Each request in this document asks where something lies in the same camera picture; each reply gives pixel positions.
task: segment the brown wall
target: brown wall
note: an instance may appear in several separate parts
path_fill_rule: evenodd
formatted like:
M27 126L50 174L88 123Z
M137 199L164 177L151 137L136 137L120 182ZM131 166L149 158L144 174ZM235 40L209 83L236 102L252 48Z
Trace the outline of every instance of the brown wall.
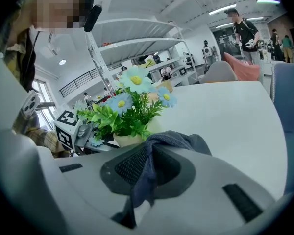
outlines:
M288 14L284 14L281 17L274 19L273 21L267 23L267 25L271 34L273 29L277 30L280 41L285 35L288 35L293 42L290 29L294 28L294 23L289 18Z

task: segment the yellow plaid shirt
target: yellow plaid shirt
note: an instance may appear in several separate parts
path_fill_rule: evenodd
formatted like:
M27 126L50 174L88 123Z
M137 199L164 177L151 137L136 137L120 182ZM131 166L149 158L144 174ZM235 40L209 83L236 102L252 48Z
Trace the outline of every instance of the yellow plaid shirt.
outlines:
M8 18L0 34L0 53L3 54L6 66L18 81L20 81L20 67L18 64L22 63L22 59L26 54L26 41L27 37L29 37L27 35L28 31L26 30L18 36L18 43L14 46L7 47L7 42L10 36L11 26L19 14L20 11L17 10ZM26 118L22 112L19 112L14 122L13 130L18 134L27 135L36 145L50 149L55 158L66 157L68 155L68 152L65 151L62 144L58 141L54 131L47 131L40 128L36 112L30 118Z

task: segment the blue chair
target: blue chair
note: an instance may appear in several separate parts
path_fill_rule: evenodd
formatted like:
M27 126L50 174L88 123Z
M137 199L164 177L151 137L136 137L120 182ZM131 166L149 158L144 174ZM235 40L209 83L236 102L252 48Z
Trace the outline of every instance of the blue chair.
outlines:
M284 194L294 192L294 64L279 63L272 73L270 96L279 114L288 152Z

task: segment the fluorescent light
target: fluorescent light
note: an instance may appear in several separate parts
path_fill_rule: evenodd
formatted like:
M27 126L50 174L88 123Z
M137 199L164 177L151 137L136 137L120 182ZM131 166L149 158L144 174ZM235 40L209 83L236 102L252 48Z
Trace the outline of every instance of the fluorescent light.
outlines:
M227 7L224 7L224 8L217 9L217 10L214 10L214 11L212 11L212 12L209 12L209 15L213 15L213 14L216 14L216 13L218 13L218 12L220 12L220 11L227 10L227 9L230 9L230 8L234 8L234 7L236 7L236 4L229 5L229 6L227 6Z
M280 3L280 1L277 1L277 0L257 0L257 2L275 3L275 4L279 4Z
M263 19L264 17L258 17L258 18L247 18L247 20L259 20L259 19Z
M221 27L225 27L225 26L228 26L228 25L232 25L233 23L226 23L226 24L223 24L223 25L220 25L220 26L217 26L216 28L219 29Z

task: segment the yellow flower center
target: yellow flower center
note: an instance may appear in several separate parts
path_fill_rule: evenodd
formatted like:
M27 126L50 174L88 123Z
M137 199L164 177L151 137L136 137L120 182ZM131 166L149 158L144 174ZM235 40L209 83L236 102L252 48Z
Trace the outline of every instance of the yellow flower center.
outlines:
M139 76L132 76L131 81L136 85L140 85L142 83L142 79Z
M170 100L170 96L168 94L164 94L163 95L163 98L166 100L166 101L169 101Z
M118 107L121 108L125 105L125 102L123 100L121 100L119 103L118 103Z

